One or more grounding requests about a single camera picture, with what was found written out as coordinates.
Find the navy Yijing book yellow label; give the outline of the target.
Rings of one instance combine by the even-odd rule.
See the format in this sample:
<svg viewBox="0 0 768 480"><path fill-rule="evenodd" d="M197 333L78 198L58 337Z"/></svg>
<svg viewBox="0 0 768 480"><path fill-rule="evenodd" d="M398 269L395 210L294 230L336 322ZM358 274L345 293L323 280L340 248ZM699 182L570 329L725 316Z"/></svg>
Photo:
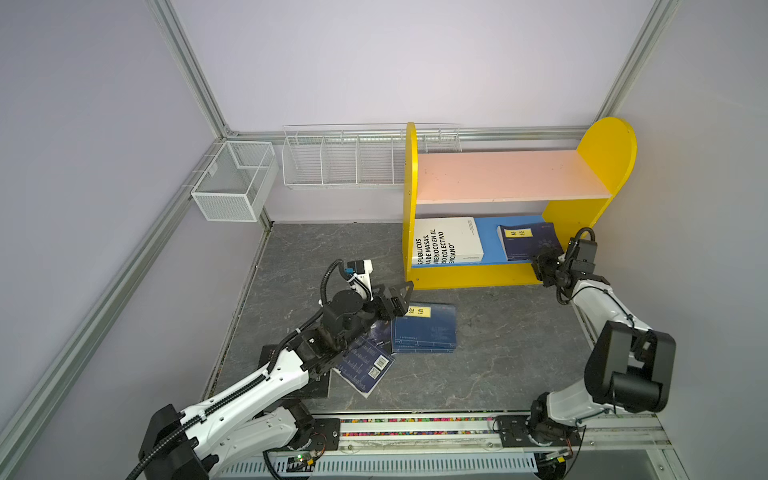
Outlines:
<svg viewBox="0 0 768 480"><path fill-rule="evenodd" d="M497 233L506 259L510 262L532 260L544 251L554 251L556 256L564 253L552 223L501 225Z"/></svg>

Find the blue Lunyu book yellow label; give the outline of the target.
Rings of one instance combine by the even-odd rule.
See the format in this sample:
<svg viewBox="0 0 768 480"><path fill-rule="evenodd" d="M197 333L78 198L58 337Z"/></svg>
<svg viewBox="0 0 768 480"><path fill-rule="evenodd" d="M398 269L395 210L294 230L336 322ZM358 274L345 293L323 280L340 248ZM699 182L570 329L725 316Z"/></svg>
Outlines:
<svg viewBox="0 0 768 480"><path fill-rule="evenodd" d="M457 345L457 308L452 304L414 303L391 330L394 353L450 353Z"/></svg>

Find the white Spanish text book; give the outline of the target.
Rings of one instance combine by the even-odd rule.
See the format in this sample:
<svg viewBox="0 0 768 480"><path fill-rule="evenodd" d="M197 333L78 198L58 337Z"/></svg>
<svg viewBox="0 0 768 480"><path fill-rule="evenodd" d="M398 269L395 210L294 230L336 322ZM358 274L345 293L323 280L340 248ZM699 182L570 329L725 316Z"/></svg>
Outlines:
<svg viewBox="0 0 768 480"><path fill-rule="evenodd" d="M480 235L472 217L415 220L414 266L475 264L483 257Z"/></svg>

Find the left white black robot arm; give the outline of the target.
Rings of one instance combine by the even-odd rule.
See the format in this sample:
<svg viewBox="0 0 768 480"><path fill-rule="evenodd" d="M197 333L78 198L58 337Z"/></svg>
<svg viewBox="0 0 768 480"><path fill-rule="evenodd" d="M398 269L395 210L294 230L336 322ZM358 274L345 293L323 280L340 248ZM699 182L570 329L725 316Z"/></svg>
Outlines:
<svg viewBox="0 0 768 480"><path fill-rule="evenodd" d="M306 445L314 419L292 398L336 367L377 321L404 316L414 285L374 286L367 296L337 292L277 346L270 360L221 393L156 411L131 479L214 479L259 452Z"/></svg>

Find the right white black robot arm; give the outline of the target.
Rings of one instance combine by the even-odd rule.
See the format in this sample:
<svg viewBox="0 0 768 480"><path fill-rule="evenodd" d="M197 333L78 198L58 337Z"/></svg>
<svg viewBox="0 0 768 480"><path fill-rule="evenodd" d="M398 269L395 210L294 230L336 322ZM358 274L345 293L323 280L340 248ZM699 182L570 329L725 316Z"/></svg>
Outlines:
<svg viewBox="0 0 768 480"><path fill-rule="evenodd" d="M671 392L675 339L634 315L607 279L594 273L589 256L545 249L533 260L533 271L543 286L555 289L559 304L573 307L596 339L582 379L532 404L529 430L562 435L609 411L663 411Z"/></svg>

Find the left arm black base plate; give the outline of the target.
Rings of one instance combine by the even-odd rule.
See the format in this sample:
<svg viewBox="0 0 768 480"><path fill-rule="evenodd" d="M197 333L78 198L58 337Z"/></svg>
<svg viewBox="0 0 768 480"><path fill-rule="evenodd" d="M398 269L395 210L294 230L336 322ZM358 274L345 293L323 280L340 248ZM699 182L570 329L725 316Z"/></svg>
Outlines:
<svg viewBox="0 0 768 480"><path fill-rule="evenodd" d="M301 427L287 445L274 448L274 451L337 451L340 440L339 418L315 418L310 426Z"/></svg>

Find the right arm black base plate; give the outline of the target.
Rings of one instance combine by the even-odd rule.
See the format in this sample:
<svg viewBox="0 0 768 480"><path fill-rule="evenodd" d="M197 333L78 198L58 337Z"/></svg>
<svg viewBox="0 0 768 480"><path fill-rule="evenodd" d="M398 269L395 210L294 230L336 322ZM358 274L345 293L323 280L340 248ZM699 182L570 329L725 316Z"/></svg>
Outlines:
<svg viewBox="0 0 768 480"><path fill-rule="evenodd" d="M491 430L499 436L504 448L576 447L582 444L576 427L549 419L535 422L530 415L499 415L493 420Z"/></svg>

